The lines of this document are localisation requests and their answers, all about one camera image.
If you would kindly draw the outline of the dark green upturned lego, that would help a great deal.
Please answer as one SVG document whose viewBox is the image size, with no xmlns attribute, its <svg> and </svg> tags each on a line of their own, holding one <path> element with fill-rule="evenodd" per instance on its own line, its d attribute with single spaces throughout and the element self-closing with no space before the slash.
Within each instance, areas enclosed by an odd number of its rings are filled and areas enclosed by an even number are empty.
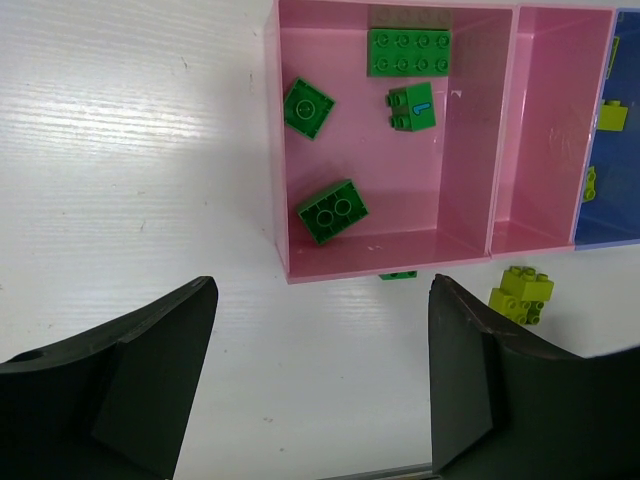
<svg viewBox="0 0 640 480">
<path fill-rule="evenodd" d="M 323 245 L 364 219 L 369 210 L 351 179 L 341 180 L 316 192 L 296 207 L 317 245 Z"/>
</svg>

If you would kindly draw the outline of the small dark green lego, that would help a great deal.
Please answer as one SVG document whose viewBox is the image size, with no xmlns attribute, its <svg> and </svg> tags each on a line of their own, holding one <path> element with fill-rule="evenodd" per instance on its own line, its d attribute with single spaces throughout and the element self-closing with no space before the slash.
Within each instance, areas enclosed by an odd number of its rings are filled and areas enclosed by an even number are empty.
<svg viewBox="0 0 640 480">
<path fill-rule="evenodd" d="M 335 106 L 335 101 L 314 85 L 297 77 L 284 97 L 284 124 L 315 140 Z"/>
</svg>

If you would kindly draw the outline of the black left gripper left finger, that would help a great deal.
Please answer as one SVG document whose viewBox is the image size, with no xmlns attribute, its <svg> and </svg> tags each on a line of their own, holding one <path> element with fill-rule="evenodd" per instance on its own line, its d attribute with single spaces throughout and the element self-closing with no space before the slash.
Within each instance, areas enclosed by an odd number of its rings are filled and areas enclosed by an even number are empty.
<svg viewBox="0 0 640 480">
<path fill-rule="evenodd" d="M 131 313 L 1 365 L 5 479 L 170 479 L 212 334 L 198 277 Z"/>
</svg>

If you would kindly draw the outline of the dark green square lego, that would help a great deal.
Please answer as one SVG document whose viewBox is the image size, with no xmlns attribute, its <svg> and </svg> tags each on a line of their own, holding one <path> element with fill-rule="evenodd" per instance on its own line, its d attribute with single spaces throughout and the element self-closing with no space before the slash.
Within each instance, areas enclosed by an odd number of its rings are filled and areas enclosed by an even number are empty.
<svg viewBox="0 0 640 480">
<path fill-rule="evenodd" d="M 413 279 L 413 278 L 416 278 L 417 275 L 418 275 L 418 272 L 416 270 L 412 270 L 412 271 L 380 274 L 379 278 L 383 281 L 393 281 L 393 280 Z"/>
</svg>

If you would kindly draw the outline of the dark green long lego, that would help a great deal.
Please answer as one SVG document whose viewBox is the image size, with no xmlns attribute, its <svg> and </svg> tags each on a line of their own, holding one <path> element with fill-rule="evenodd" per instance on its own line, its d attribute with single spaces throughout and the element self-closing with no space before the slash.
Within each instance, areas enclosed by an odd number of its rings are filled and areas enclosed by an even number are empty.
<svg viewBox="0 0 640 480">
<path fill-rule="evenodd" d="M 370 29 L 369 77 L 446 77 L 451 67 L 449 30 Z"/>
</svg>

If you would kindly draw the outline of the lime long lego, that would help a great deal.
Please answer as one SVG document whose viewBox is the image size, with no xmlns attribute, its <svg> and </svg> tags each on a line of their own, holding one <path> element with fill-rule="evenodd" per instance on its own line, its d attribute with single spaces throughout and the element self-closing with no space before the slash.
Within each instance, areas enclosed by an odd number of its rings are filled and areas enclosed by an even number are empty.
<svg viewBox="0 0 640 480">
<path fill-rule="evenodd" d="M 621 132 L 624 130 L 628 108 L 620 100 L 604 100 L 598 115 L 597 130 Z"/>
</svg>

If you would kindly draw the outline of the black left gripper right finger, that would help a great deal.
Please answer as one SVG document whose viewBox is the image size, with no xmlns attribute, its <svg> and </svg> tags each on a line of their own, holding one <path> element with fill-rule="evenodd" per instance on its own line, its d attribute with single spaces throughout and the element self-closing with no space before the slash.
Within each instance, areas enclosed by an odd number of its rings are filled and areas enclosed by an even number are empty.
<svg viewBox="0 0 640 480">
<path fill-rule="evenodd" d="M 428 344 L 439 477 L 638 477 L 637 348 L 575 355 L 445 275 L 429 292 Z"/>
</svg>

